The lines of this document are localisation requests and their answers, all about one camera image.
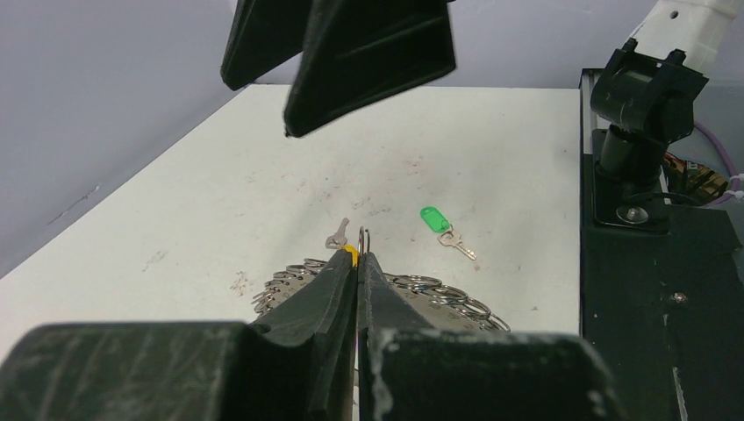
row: gray wall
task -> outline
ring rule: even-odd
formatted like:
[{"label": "gray wall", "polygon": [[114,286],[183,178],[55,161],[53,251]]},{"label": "gray wall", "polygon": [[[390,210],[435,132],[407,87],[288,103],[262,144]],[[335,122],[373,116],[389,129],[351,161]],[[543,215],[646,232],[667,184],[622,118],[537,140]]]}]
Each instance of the gray wall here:
[{"label": "gray wall", "polygon": [[[0,276],[227,102],[235,0],[0,1]],[[571,88],[655,0],[458,0],[439,85]],[[713,75],[744,80],[744,18]],[[291,82],[297,60],[261,82]]]},{"label": "gray wall", "polygon": [[231,22],[225,0],[0,1],[0,276],[233,96]]}]

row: pile of key rings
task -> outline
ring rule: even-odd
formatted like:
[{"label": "pile of key rings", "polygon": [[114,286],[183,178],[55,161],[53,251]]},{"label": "pile of key rings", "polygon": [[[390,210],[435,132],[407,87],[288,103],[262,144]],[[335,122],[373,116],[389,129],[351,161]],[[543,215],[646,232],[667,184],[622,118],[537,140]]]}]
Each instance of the pile of key rings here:
[{"label": "pile of key rings", "polygon": [[428,296],[431,303],[446,305],[463,317],[478,323],[486,331],[512,331],[511,327],[486,304],[468,296],[462,289],[443,285],[439,279],[420,275],[385,274],[385,276],[396,287]]},{"label": "pile of key rings", "polygon": [[[289,265],[282,272],[274,273],[274,279],[266,282],[266,289],[254,296],[254,311],[263,316],[282,304],[302,287],[310,283],[326,266],[326,261],[305,259],[302,265]],[[388,282],[400,289],[422,296],[428,296],[431,303],[446,305],[461,316],[478,323],[485,331],[511,332],[511,327],[493,313],[487,305],[468,296],[454,287],[442,284],[442,281],[429,276],[390,275],[385,274]]]}]

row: green key tag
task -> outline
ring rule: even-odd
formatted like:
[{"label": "green key tag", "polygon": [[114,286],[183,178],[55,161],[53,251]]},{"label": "green key tag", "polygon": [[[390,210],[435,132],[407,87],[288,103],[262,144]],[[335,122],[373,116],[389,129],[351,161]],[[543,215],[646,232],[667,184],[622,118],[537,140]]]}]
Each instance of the green key tag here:
[{"label": "green key tag", "polygon": [[421,219],[424,219],[429,228],[434,232],[444,232],[449,229],[450,224],[440,210],[433,206],[426,206],[421,210]]}]

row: black metal base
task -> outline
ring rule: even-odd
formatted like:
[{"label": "black metal base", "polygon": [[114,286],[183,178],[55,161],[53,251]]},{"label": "black metal base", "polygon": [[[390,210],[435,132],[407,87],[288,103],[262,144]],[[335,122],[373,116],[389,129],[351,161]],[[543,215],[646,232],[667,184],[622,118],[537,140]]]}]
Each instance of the black metal base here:
[{"label": "black metal base", "polygon": [[593,211],[606,199],[593,194],[605,189],[594,166],[584,155],[582,331],[629,419],[744,419],[744,286],[728,215],[667,205],[668,235],[608,226]]},{"label": "black metal base", "polygon": [[[630,223],[620,217],[618,210],[624,209],[626,203],[623,201],[623,189],[619,182],[614,182],[598,173],[597,164],[605,143],[606,130],[594,130],[591,133],[591,147],[594,151],[593,183],[594,194],[592,195],[592,209],[594,220],[601,225],[617,226],[634,230],[666,233],[669,232],[669,209],[663,199],[651,199],[640,204],[647,212],[648,219],[643,223]],[[661,192],[662,188],[657,185],[653,191]]]}]

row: yellow tag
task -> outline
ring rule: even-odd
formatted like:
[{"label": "yellow tag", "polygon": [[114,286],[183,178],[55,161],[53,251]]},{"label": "yellow tag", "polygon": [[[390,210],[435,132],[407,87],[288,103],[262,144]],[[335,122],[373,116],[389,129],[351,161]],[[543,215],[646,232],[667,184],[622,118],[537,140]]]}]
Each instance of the yellow tag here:
[{"label": "yellow tag", "polygon": [[359,252],[350,244],[345,245],[344,250],[351,253],[351,266],[356,268],[356,262],[359,261]]}]

